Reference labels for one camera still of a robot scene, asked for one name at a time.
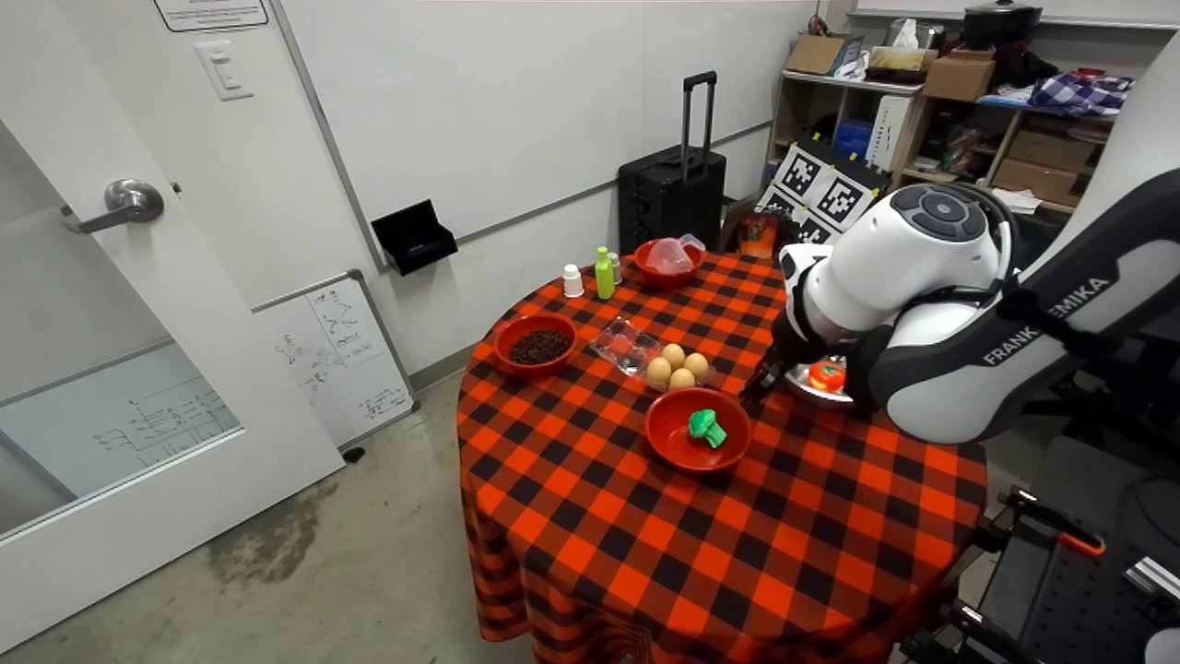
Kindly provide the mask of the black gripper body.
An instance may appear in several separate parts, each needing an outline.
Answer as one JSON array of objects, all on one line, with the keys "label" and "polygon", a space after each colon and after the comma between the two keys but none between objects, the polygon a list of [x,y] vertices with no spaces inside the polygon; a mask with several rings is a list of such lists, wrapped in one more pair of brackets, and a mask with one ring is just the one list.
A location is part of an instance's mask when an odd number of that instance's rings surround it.
[{"label": "black gripper body", "polygon": [[820,357],[820,341],[812,330],[802,330],[788,317],[780,317],[772,328],[772,347],[760,357],[756,371],[748,374],[748,384],[742,385],[744,400],[765,400],[793,363],[802,360],[815,360]]}]

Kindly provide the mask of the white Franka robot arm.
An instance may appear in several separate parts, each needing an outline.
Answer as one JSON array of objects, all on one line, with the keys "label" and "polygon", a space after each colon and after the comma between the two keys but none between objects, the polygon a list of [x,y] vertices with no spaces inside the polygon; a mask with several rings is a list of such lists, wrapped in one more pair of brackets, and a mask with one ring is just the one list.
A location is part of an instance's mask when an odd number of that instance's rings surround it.
[{"label": "white Franka robot arm", "polygon": [[784,245],[787,307],[744,399],[843,352],[899,431],[979,441],[1039,384],[1117,352],[1180,292],[1178,105],[1180,38],[1135,79],[1072,218],[1037,258],[974,183],[905,183],[838,238]]}]

